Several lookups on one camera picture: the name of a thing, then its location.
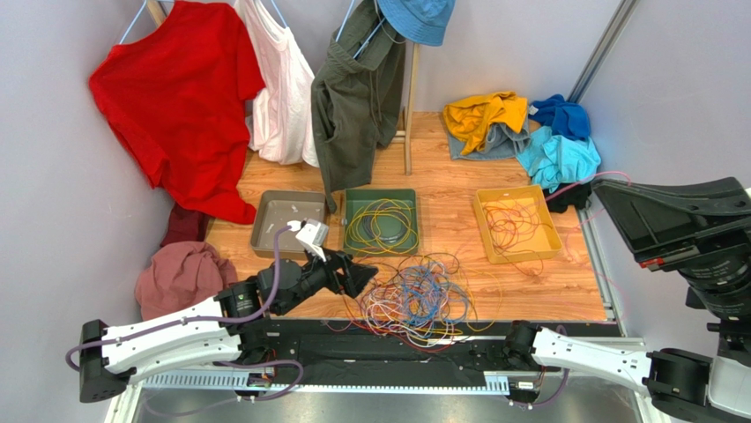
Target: white connector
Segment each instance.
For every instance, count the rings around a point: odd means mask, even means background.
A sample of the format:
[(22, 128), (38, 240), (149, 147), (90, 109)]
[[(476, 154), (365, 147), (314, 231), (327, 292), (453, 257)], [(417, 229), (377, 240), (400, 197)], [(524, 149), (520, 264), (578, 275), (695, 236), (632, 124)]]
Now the white connector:
[(329, 234), (329, 227), (317, 220), (308, 219), (302, 226), (300, 232), (294, 237), (302, 246), (312, 254), (321, 257), (326, 261), (326, 255), (323, 253), (323, 242), (326, 241), (326, 235)]

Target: yellow shirt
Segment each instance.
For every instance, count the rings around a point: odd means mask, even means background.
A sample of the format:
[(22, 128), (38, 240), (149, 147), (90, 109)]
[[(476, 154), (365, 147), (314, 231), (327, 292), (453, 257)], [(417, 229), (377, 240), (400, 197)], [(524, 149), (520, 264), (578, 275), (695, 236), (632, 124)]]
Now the yellow shirt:
[(506, 123), (518, 133), (527, 117), (527, 99), (513, 91), (475, 95), (447, 104), (443, 120), (451, 135), (465, 143), (462, 154), (485, 148), (485, 136), (492, 123)]

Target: white tank top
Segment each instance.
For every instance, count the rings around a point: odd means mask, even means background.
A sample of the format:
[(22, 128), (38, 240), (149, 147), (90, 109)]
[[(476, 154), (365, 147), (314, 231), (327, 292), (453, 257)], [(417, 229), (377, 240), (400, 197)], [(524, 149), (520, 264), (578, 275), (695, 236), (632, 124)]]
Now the white tank top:
[(305, 160), (318, 167), (310, 112), (313, 71), (289, 28), (281, 27), (261, 0), (237, 0), (266, 87), (253, 100), (250, 148), (282, 165)]

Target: blue bucket hat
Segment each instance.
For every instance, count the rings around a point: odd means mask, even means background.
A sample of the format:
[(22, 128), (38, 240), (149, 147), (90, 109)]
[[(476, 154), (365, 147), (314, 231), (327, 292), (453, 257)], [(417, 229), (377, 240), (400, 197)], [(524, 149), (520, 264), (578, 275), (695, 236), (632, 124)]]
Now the blue bucket hat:
[(378, 0), (387, 21), (409, 41), (443, 44), (456, 0)]

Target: tangled wires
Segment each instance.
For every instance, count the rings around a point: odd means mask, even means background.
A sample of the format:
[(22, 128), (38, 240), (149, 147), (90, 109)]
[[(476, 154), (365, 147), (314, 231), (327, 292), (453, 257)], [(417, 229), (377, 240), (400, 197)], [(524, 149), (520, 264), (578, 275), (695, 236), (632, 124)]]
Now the tangled wires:
[[(526, 248), (532, 245), (534, 239), (539, 236), (541, 226), (553, 227), (542, 222), (539, 215), (539, 202), (537, 200), (520, 201), (508, 199), (483, 204), (485, 221), (490, 232), (490, 241), (493, 252), (498, 256), (507, 257), (512, 253), (530, 252), (534, 249)], [(539, 270), (529, 271), (520, 268), (511, 260), (509, 263), (527, 276), (538, 276), (545, 269), (545, 263), (539, 258)]]
[[(440, 256), (452, 260), (444, 262), (438, 259)], [(465, 271), (455, 256), (445, 253), (410, 256), (397, 267), (373, 264), (392, 268), (394, 275), (388, 280), (374, 280), (357, 300), (356, 311), (345, 300), (350, 323), (344, 329), (329, 326), (332, 330), (341, 331), (354, 325), (378, 335), (402, 338), (416, 349), (437, 352), (450, 346), (456, 337), (465, 336), (457, 327), (459, 323), (466, 323), (471, 331), (482, 331), (493, 324), (482, 329), (470, 325), (470, 320), (477, 319), (477, 310), (469, 280), (465, 279)], [(500, 309), (500, 288), (498, 293)]]
[(345, 247), (362, 254), (401, 254), (417, 238), (413, 210), (408, 203), (381, 199), (361, 207), (347, 224)]
[(388, 284), (374, 286), (362, 298), (361, 308), (372, 331), (397, 333), (414, 345), (431, 347), (461, 335), (455, 324), (469, 314), (470, 300), (450, 281), (443, 263), (429, 260), (401, 270)]

